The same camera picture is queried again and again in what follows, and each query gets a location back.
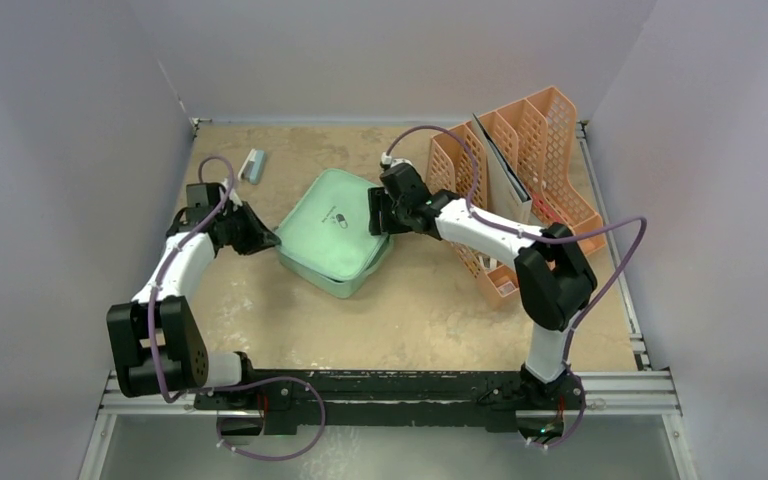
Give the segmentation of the mint green case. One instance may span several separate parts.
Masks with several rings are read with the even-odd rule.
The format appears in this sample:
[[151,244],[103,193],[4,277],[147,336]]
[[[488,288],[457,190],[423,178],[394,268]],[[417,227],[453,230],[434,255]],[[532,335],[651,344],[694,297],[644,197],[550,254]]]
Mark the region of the mint green case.
[[280,264],[336,298],[355,294],[393,248],[389,236],[369,232],[374,186],[345,170],[324,170],[276,230]]

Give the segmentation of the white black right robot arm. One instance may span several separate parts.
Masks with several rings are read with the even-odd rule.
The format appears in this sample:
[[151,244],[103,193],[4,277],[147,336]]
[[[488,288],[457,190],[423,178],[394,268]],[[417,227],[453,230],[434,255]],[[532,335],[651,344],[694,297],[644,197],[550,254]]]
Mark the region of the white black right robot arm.
[[560,223],[517,223],[445,189],[433,193],[408,161],[381,169],[380,186],[368,192],[371,234],[426,235],[482,253],[515,273],[522,307],[534,323],[521,392],[533,406],[548,405],[568,369],[572,325],[598,285],[571,231]]

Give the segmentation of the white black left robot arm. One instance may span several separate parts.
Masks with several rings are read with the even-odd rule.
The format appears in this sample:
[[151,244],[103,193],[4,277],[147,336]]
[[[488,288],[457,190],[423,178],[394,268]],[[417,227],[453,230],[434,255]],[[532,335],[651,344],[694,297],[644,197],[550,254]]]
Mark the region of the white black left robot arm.
[[218,252],[253,255],[281,241],[225,183],[186,188],[185,207],[166,232],[164,252],[147,283],[113,305],[106,325],[119,389],[128,398],[217,389],[232,408],[257,399],[258,382],[242,352],[212,352],[190,299]]

